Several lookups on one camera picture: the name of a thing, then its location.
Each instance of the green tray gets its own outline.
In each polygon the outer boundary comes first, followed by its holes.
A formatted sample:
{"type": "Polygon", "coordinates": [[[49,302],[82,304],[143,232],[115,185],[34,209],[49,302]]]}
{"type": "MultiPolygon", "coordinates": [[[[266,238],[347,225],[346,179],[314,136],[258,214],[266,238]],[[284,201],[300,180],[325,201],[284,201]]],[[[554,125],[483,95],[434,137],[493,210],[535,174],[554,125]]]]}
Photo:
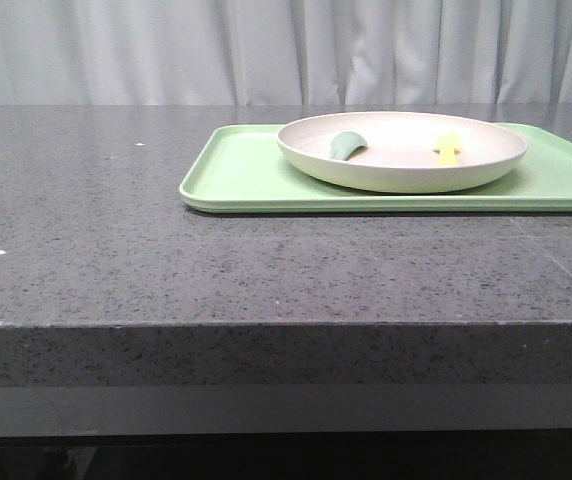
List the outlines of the green tray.
{"type": "Polygon", "coordinates": [[[537,127],[501,124],[529,149],[509,174],[450,194],[396,195],[340,187],[292,167],[276,142],[281,125],[232,125],[212,134],[179,186],[211,213],[572,211],[572,143],[537,127]]]}

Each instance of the white curtain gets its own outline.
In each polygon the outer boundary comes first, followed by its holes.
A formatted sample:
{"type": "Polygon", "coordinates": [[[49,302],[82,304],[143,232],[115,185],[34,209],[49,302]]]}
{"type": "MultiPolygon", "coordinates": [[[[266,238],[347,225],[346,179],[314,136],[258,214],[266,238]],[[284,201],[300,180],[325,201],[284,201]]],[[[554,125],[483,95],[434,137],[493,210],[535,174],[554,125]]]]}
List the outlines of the white curtain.
{"type": "Polygon", "coordinates": [[[572,0],[0,0],[0,104],[572,102],[572,0]]]}

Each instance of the tray rim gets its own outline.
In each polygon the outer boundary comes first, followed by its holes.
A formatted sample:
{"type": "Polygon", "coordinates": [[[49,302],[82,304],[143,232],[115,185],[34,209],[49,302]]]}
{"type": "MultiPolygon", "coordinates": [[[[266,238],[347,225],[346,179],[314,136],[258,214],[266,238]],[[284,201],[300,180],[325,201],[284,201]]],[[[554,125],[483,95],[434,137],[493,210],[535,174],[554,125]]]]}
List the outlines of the tray rim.
{"type": "MultiPolygon", "coordinates": [[[[572,142],[534,125],[495,122],[497,125],[536,130],[548,135],[555,142],[570,146],[572,142]]],[[[505,195],[457,194],[393,194],[356,195],[350,197],[327,197],[312,199],[230,200],[203,197],[191,193],[190,185],[196,181],[196,172],[201,167],[209,150],[216,141],[234,133],[274,133],[285,124],[236,124],[216,128],[209,136],[196,160],[193,162],[178,190],[182,200],[191,208],[206,213],[368,213],[368,212],[572,212],[572,198],[524,197],[505,195]]]]}

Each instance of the bowl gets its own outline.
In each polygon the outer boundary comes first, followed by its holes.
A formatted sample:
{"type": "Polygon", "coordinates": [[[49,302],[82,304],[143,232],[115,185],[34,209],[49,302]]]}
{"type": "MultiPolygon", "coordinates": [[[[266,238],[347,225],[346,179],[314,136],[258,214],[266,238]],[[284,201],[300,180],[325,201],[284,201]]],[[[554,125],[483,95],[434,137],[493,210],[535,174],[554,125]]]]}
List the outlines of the bowl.
{"type": "Polygon", "coordinates": [[[465,117],[415,112],[349,112],[284,125],[277,143],[286,160],[319,180],[388,193],[440,193],[483,185],[510,172],[528,141],[501,125],[465,117]],[[347,161],[330,156],[332,140],[352,131],[368,143],[347,161]],[[439,165],[440,136],[456,133],[458,164],[439,165]]]}

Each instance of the gray speckled surface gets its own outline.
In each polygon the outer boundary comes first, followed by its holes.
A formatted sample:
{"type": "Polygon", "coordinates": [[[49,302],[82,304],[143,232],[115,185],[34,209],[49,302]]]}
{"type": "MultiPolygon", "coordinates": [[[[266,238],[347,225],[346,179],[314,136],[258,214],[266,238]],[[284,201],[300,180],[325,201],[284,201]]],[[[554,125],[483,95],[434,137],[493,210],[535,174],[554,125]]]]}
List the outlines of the gray speckled surface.
{"type": "MultiPolygon", "coordinates": [[[[400,109],[572,141],[572,105],[400,109]]],[[[214,129],[334,111],[0,107],[0,386],[572,384],[572,214],[181,202],[214,129]]]]}

